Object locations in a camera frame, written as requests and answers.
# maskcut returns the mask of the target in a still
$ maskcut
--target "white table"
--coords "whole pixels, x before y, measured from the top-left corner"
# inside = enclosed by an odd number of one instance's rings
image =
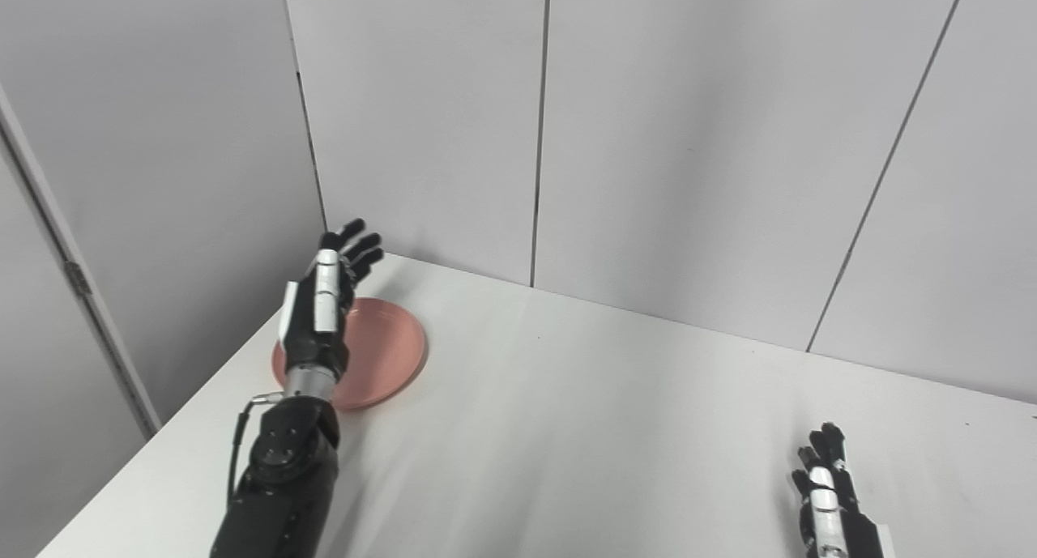
[[[407,390],[341,417],[321,556],[800,557],[788,472],[825,420],[901,558],[1037,548],[1037,406],[396,256],[361,291],[417,315],[429,354]],[[40,556],[207,556],[235,415],[277,388],[275,330]]]

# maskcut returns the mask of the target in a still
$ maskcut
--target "pink plate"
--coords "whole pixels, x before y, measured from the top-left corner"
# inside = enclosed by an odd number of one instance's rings
[[[421,371],[425,332],[411,311],[381,299],[361,298],[345,316],[349,365],[332,395],[333,406],[351,411],[376,404]],[[284,386],[284,351],[274,345],[274,375]]]

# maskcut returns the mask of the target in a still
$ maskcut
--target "door hinge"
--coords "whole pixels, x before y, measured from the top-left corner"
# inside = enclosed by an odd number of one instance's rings
[[[86,275],[83,274],[83,269],[79,263],[65,260],[65,276],[68,277],[68,282],[72,283],[76,295],[80,297],[90,295],[90,283],[86,282]]]

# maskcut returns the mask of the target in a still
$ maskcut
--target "white wall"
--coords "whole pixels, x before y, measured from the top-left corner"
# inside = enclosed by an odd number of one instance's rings
[[[961,0],[814,351],[1037,401],[1037,0]]]
[[[963,0],[817,351],[1037,398],[1027,1]],[[528,282],[543,0],[288,2],[332,221]],[[535,285],[805,348],[952,3],[551,0]]]
[[[805,348],[952,0],[552,0],[536,286]]]
[[[288,0],[328,222],[529,284],[543,0]]]

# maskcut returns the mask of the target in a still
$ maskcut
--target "robotic arm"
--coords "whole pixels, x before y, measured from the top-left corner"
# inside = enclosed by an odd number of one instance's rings
[[[807,558],[895,558],[889,529],[861,513],[846,467],[845,437],[831,422],[810,434],[801,447],[804,469],[792,472],[803,496],[800,533]]]
[[[282,393],[253,398],[239,417],[234,457],[248,411],[275,406],[262,416],[249,466],[228,492],[227,513],[213,543],[213,558],[312,558],[338,477],[338,419],[331,394],[346,370],[342,342],[354,289],[384,256],[382,238],[355,220],[327,232],[306,276],[285,289],[279,330],[286,357]]]

